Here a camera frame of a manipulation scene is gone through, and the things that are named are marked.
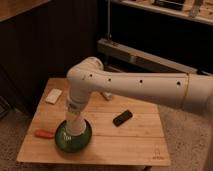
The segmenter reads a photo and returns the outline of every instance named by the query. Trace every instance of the wall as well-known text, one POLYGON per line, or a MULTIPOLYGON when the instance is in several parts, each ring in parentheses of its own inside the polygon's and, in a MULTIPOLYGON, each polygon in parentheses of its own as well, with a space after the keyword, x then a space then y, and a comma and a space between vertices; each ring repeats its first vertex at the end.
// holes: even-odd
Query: wall
POLYGON ((0 95, 33 114, 49 77, 94 54, 96 15, 96 0, 53 0, 1 22, 0 95))

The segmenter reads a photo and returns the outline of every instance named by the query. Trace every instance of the black remote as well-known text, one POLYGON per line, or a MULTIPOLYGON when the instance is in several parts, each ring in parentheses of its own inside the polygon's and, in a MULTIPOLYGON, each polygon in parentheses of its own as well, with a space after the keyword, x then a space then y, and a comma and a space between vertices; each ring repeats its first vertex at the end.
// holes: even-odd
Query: black remote
POLYGON ((131 117, 132 117, 132 112, 130 112, 129 110, 126 110, 123 113, 121 113, 120 115, 118 115, 116 118, 114 118, 113 123, 116 126, 120 126, 122 123, 124 123, 125 121, 127 121, 131 117))

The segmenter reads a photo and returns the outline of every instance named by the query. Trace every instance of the green object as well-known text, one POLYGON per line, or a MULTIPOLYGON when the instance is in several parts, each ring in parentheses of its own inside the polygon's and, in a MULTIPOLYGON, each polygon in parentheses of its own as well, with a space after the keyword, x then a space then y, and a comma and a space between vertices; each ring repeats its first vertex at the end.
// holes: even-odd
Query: green object
POLYGON ((72 136, 66 132, 66 120, 63 121, 56 130, 55 143, 59 149, 65 152, 78 152, 83 149, 90 141, 92 136, 92 128, 86 121, 86 129, 83 134, 72 136))

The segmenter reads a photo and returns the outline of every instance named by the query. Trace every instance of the orange marker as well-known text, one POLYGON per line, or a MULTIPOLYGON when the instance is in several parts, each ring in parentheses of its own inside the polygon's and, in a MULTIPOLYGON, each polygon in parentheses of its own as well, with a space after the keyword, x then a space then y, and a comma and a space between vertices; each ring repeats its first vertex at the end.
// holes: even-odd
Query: orange marker
POLYGON ((43 129, 38 129, 34 132, 34 135, 36 137, 40 137, 40 138, 46 138, 46 139, 52 139, 54 138, 54 133, 50 132, 50 131, 46 131, 43 129))

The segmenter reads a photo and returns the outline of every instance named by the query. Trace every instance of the wooden table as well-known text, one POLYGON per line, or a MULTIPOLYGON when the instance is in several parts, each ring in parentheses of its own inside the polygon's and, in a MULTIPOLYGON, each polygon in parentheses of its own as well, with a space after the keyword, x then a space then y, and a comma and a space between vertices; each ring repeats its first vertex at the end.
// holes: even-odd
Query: wooden table
POLYGON ((49 1, 50 0, 0 0, 0 22, 49 1))
POLYGON ((33 132, 36 129, 55 131, 65 119, 67 94, 66 79, 49 79, 19 151, 19 162, 170 165, 157 106, 117 95, 112 101, 106 101, 100 93, 92 94, 83 114, 92 125, 93 135, 88 146, 82 151, 65 153, 57 149, 53 139, 34 137, 33 132), (55 105, 45 103, 45 98, 52 88, 63 90, 55 105), (120 127, 114 126, 113 118, 126 109, 133 113, 133 117, 120 127))

